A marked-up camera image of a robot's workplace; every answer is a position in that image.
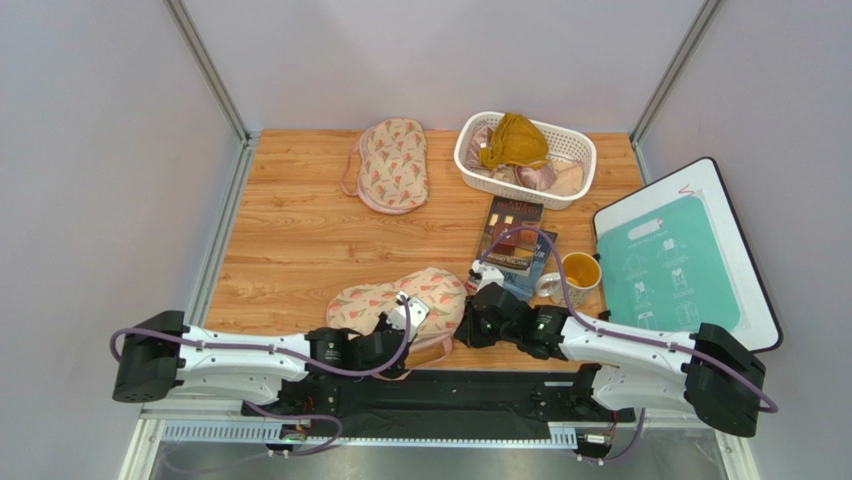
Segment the floral mesh laundry bag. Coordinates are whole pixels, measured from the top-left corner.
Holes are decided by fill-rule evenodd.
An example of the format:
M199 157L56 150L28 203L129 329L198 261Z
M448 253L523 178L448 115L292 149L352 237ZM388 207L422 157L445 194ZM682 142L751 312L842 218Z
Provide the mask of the floral mesh laundry bag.
M405 327L411 322L410 351L440 347L438 363L453 350L453 336L465 311L467 290L453 273L428 267L396 281L363 284L336 295L326 308L326 322L333 328L349 328L361 334L375 327Z

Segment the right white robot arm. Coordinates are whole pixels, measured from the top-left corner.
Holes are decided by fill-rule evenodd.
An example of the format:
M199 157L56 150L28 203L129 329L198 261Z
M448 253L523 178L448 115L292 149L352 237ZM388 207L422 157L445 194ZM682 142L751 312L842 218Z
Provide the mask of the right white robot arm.
M762 390L765 365L714 324L695 332L644 330L565 307L531 306L488 284L466 299L455 337L469 348L507 342L536 359L578 361L577 402L611 411L682 411L751 438L760 413L777 410Z

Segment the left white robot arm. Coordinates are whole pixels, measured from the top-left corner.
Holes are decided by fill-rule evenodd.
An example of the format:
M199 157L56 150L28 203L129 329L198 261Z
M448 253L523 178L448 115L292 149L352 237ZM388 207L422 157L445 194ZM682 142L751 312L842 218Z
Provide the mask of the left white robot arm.
M112 398L138 404L185 394L268 405L285 384L314 374L362 378L403 367L423 314L399 306L380 314L367 334L322 327L253 336L191 326L183 312L164 311L112 335L118 362Z

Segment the pink satin bra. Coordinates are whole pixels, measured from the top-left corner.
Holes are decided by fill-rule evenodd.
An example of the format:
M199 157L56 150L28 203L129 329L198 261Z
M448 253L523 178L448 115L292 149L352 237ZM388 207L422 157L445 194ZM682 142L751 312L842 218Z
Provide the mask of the pink satin bra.
M580 192L584 182L584 171L582 165L574 161L550 160L538 169L504 164L494 169L485 167L479 158L480 151L490 145L494 132L495 129L488 125L475 132L468 144L467 156L463 161L465 169L514 186L556 196L571 196Z

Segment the mustard yellow bra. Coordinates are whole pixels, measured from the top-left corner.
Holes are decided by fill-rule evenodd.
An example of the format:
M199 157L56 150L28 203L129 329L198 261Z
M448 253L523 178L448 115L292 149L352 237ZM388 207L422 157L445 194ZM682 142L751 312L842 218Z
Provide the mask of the mustard yellow bra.
M540 169L549 163L549 145L545 135L526 116L508 112L492 133L490 142L481 147L483 167L520 166Z

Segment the blue book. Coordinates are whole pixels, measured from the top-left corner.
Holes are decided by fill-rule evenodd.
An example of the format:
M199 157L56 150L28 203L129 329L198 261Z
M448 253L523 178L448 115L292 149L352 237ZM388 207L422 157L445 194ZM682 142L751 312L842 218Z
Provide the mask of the blue book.
M516 298L522 301L530 301L535 296L535 285L544 274L545 267L551 255L551 245L541 237L532 258L532 264L526 274L511 270L508 267L499 267L503 274L503 287L510 291Z

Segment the dark brown book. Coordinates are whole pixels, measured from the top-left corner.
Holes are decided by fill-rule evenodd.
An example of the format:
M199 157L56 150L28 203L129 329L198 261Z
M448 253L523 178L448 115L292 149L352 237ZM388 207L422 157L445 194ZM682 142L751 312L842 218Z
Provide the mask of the dark brown book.
M538 228L544 206L538 203L495 196L486 216L476 258L493 244L487 262L509 273L528 276L532 268L538 233L523 230L503 237L509 230L522 226Z

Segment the white mug yellow inside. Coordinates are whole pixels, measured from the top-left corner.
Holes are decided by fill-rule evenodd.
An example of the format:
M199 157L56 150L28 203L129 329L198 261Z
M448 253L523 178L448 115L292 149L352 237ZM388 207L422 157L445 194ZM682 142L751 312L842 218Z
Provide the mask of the white mug yellow inside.
M566 307L571 304L578 308L600 284L602 269L592 255L582 252L565 255L561 266L561 273L541 276L535 284L534 293L555 305Z

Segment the white plastic basket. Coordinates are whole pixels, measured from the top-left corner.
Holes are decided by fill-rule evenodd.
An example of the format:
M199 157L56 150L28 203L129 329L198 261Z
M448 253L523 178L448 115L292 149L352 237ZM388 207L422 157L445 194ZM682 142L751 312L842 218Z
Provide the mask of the white plastic basket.
M466 122L454 160L470 187L563 210L590 190L597 147L574 130L488 111Z

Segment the teal folding board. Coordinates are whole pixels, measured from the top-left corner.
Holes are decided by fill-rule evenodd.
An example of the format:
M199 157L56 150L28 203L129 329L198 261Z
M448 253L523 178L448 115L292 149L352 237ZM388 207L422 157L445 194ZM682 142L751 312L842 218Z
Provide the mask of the teal folding board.
M609 321L647 330L733 331L741 310L703 201L687 197L598 241Z

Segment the white tray black rim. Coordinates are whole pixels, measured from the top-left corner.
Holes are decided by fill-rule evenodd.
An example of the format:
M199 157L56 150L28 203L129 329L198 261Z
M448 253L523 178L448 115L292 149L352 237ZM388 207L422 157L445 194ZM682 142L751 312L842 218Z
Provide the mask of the white tray black rim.
M700 158L598 210L593 216L597 254L598 241L604 233L687 197L699 198L705 205L739 302L740 323L735 330L727 331L752 352L778 348L783 342L779 321L714 159Z

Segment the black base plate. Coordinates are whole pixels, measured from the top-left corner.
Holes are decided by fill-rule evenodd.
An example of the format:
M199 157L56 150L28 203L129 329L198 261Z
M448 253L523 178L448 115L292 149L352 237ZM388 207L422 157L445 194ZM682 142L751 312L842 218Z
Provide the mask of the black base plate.
M267 411L338 418L346 438L428 440L538 440L551 422L607 428L633 424L571 392L570 372L426 369L402 381L311 374L284 382Z

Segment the aluminium frame rail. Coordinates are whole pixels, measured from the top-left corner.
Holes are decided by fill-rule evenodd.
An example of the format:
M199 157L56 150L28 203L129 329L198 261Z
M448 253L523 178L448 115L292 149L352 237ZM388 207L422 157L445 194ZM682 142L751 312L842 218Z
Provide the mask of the aluminium frame rail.
M337 428L329 418L318 420L315 433L293 441L288 433L295 421L258 413L245 416L241 403L234 400L163 401L143 410L119 476L148 478L162 455L160 446L167 441L250 444L262 449L264 457L269 457L272 446L313 448L328 442L322 457L355 447L411 447L551 449L574 458L583 435L602 435L609 429L615 431L617 444L609 460L614 465L637 462L639 449L657 444L669 446L671 458L686 477L701 467L713 467L730 479L760 476L747 440L715 431L681 413L651 410L645 415L608 415L600 421L570 420L543 400L529 400L498 401L492 410L486 410L482 402L460 411L439 407L405 413L369 408L344 416L341 422L343 426ZM695 457L679 459L690 451Z

